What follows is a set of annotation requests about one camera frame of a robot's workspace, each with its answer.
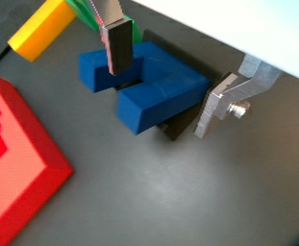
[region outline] gray surface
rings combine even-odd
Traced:
[[[135,4],[125,14],[220,71],[243,55]],[[156,128],[133,136],[116,119],[116,92],[78,81],[77,54],[102,48],[77,20],[34,63],[12,53],[14,83],[76,173],[13,246],[283,246],[299,242],[299,81],[283,75],[204,140]]]
[[[8,40],[45,0],[0,0],[0,54]]]

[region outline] metal bracket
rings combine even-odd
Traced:
[[[85,0],[100,25],[112,75],[132,64],[132,21],[123,17],[117,0]]]
[[[245,55],[239,73],[240,76],[229,73],[209,93],[195,129],[195,135],[200,138],[208,133],[213,117],[223,120],[231,113],[241,118],[249,109],[245,99],[267,91],[283,72],[257,58]]]

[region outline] green block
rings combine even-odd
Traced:
[[[132,37],[133,37],[133,43],[139,43],[139,42],[143,41],[143,35],[141,35],[140,29],[139,29],[139,27],[136,25],[136,22],[127,15],[124,16],[124,18],[132,21]]]
[[[98,30],[98,24],[94,20],[94,16],[92,14],[92,10],[89,6],[86,5],[85,0],[65,0],[66,4],[72,8],[77,18],[81,20],[81,22],[94,31]],[[136,25],[136,22],[129,16],[124,16],[125,19],[132,21],[132,38],[133,43],[139,43],[143,41],[143,35],[139,30],[139,27]]]
[[[98,24],[94,21],[92,10],[86,5],[85,0],[65,0],[66,4],[72,8],[77,18],[81,22],[94,31],[98,30]]]

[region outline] yellow block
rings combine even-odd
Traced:
[[[34,61],[74,17],[64,0],[48,0],[9,39],[13,50]]]

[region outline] stacked blocks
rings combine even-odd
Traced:
[[[13,50],[34,61],[74,17],[64,0],[48,0],[9,39]]]
[[[0,78],[0,246],[73,170],[14,87]]]
[[[143,81],[117,93],[116,115],[135,135],[197,104],[209,83],[149,42],[133,45],[132,66],[116,76],[108,72],[105,51],[81,54],[80,79],[92,92]]]

